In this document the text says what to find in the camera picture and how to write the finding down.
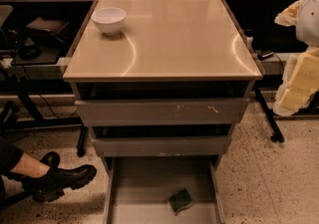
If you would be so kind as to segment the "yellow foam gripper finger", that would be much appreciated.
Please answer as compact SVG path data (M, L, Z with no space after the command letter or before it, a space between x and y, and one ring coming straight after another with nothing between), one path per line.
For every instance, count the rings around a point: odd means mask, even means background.
M273 111L280 116L292 116L305 108L319 90L319 48L290 55L282 79Z
M284 27L295 26L300 5L301 0L292 3L276 16L274 22Z

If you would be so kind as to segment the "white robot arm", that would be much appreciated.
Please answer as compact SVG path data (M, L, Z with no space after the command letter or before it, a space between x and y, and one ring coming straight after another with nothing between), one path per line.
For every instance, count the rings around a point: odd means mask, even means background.
M291 116L306 108L319 90L319 0L294 2L276 16L275 23L294 26L296 38L307 45L305 52L288 57L275 96L273 111Z

